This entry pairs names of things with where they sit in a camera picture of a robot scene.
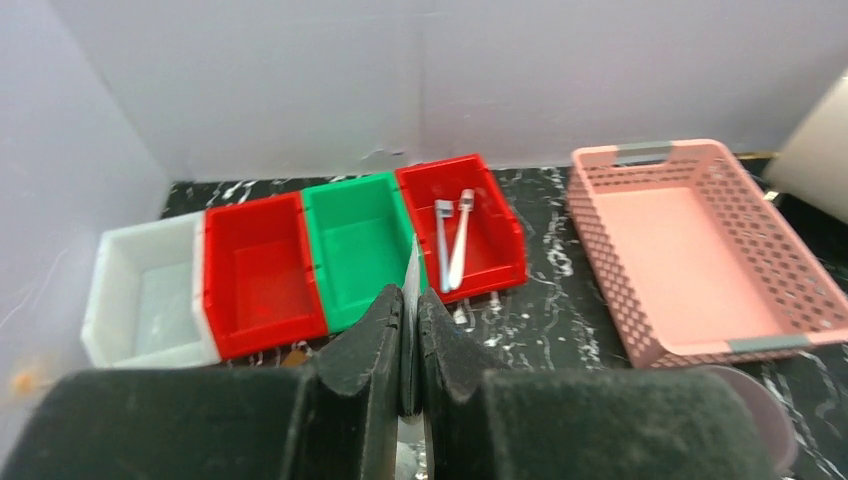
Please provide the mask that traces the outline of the right red plastic bin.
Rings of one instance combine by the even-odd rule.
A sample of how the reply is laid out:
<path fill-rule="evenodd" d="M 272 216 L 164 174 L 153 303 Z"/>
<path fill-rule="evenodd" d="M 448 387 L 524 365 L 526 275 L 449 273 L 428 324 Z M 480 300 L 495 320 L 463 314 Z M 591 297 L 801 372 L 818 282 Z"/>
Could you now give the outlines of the right red plastic bin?
<path fill-rule="evenodd" d="M 407 166 L 395 171 L 400 192 L 415 228 L 431 287 L 445 303 L 509 289 L 527 282 L 527 255 L 521 222 L 506 200 L 493 172 L 479 154 Z M 441 290 L 436 202 L 453 203 L 444 220 L 447 253 L 453 253 L 465 189 L 474 191 L 468 215 L 464 276 L 456 291 Z"/>

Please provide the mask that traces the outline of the white cylindrical appliance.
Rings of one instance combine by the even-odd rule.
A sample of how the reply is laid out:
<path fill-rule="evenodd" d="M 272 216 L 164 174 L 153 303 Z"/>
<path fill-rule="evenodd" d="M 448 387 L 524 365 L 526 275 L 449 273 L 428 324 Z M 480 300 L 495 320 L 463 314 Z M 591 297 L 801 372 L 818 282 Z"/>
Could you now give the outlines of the white cylindrical appliance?
<path fill-rule="evenodd" d="M 847 74 L 798 125 L 764 171 L 774 190 L 847 221 Z"/>

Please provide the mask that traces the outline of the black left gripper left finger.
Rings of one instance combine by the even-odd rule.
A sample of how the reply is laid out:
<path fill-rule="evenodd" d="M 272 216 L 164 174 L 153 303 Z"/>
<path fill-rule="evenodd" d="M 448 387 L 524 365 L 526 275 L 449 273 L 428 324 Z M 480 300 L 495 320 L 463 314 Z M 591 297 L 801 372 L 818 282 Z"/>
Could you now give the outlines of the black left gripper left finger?
<path fill-rule="evenodd" d="M 296 367 L 88 370 L 35 409 L 5 479 L 391 479 L 401 290 Z"/>

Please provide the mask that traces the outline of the brown wooden holder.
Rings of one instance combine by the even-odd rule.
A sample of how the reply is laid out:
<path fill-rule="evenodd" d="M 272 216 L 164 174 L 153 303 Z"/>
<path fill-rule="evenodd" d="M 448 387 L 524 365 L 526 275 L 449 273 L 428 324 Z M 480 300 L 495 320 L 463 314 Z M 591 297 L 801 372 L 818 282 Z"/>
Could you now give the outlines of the brown wooden holder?
<path fill-rule="evenodd" d="M 310 355 L 304 350 L 291 350 L 281 361 L 280 366 L 285 368 L 293 368 L 307 362 Z"/>

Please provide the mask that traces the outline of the pink cap toothpaste tube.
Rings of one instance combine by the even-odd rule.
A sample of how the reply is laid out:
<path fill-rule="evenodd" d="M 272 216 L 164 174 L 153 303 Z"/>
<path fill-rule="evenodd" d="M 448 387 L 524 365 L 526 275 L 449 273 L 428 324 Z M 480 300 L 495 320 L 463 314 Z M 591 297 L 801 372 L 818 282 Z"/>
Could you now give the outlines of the pink cap toothpaste tube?
<path fill-rule="evenodd" d="M 399 417 L 404 423 L 416 424 L 420 421 L 422 412 L 417 312 L 421 295 L 421 266 L 420 248 L 416 234 L 412 235 L 411 252 L 406 267 L 402 293 Z"/>

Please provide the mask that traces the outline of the purple mug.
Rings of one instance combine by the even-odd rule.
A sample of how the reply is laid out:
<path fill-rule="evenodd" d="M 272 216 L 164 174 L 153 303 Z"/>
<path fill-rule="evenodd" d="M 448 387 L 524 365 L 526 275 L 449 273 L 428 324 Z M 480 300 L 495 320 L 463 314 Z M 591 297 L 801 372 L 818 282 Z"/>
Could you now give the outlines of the purple mug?
<path fill-rule="evenodd" d="M 798 457 L 798 442 L 787 409 L 766 387 L 747 373 L 722 365 L 697 370 L 721 378 L 744 401 L 778 474 L 789 475 Z"/>

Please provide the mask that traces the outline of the green plastic bin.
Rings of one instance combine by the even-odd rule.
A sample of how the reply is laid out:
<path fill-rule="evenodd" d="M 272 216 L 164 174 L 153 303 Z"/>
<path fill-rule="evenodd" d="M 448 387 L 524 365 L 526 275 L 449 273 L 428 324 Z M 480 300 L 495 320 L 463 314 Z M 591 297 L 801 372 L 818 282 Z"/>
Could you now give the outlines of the green plastic bin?
<path fill-rule="evenodd" d="M 391 172 L 301 191 L 328 331 L 355 324 L 388 284 L 401 287 L 415 229 Z"/>

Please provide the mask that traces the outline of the red plastic bin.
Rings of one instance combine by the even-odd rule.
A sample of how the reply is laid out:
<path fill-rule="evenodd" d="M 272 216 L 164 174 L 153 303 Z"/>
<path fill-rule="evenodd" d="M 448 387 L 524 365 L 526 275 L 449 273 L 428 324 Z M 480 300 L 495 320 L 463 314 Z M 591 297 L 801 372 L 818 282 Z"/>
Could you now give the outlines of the red plastic bin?
<path fill-rule="evenodd" d="M 506 200 L 493 172 L 479 154 L 407 166 L 395 171 L 400 192 L 415 228 L 431 287 L 445 303 L 509 289 L 527 282 L 527 255 L 521 222 Z M 474 191 L 468 215 L 464 276 L 456 291 L 441 290 L 436 202 L 453 203 L 444 220 L 447 253 L 453 253 L 465 189 Z"/>
<path fill-rule="evenodd" d="M 328 334 L 300 193 L 207 210 L 202 304 L 224 360 Z"/>

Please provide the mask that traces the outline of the white plastic bin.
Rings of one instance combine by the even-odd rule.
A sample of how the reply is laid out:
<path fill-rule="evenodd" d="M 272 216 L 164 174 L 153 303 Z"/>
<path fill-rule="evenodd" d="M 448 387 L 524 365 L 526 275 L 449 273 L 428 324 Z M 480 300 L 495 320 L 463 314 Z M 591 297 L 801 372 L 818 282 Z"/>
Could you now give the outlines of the white plastic bin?
<path fill-rule="evenodd" d="M 96 368 L 187 368 L 222 357 L 202 305 L 202 212 L 100 237 L 80 340 Z"/>

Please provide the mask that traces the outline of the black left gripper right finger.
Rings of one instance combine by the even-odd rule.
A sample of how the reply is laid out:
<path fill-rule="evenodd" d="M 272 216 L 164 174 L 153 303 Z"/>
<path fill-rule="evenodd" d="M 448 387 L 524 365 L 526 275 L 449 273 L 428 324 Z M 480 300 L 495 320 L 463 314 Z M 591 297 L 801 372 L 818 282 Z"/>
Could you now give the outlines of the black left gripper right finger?
<path fill-rule="evenodd" d="M 433 479 L 773 479 L 741 398 L 697 369 L 513 369 L 418 306 Z"/>

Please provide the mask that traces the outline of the left red plastic bin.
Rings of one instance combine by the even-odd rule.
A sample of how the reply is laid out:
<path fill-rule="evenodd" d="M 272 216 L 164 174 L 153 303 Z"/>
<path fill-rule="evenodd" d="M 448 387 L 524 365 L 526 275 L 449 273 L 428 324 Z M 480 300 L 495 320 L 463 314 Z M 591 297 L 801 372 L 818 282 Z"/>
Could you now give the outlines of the left red plastic bin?
<path fill-rule="evenodd" d="M 224 360 L 328 334 L 300 193 L 207 210 L 202 304 Z"/>

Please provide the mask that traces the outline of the pink perforated basket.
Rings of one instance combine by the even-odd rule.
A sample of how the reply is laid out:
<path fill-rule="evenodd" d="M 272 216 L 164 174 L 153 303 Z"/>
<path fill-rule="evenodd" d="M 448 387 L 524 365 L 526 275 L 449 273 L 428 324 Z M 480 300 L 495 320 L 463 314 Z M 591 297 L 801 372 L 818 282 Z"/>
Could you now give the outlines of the pink perforated basket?
<path fill-rule="evenodd" d="M 847 339 L 847 299 L 726 146 L 584 147 L 567 206 L 636 368 L 772 360 Z"/>

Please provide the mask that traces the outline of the white toothbrush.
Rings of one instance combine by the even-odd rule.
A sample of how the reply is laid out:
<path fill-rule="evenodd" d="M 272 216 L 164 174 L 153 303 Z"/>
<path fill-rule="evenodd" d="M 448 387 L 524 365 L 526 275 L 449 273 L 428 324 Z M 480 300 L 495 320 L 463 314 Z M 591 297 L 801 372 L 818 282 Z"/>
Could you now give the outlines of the white toothbrush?
<path fill-rule="evenodd" d="M 451 291 L 449 284 L 449 254 L 445 232 L 445 220 L 453 215 L 453 203 L 449 200 L 436 199 L 434 202 L 436 217 L 436 239 L 440 273 L 440 289 L 442 293 Z"/>
<path fill-rule="evenodd" d="M 473 203 L 474 190 L 464 189 L 459 199 L 460 215 L 449 265 L 448 282 L 451 290 L 458 290 L 463 280 L 466 263 L 468 220 L 473 210 Z"/>

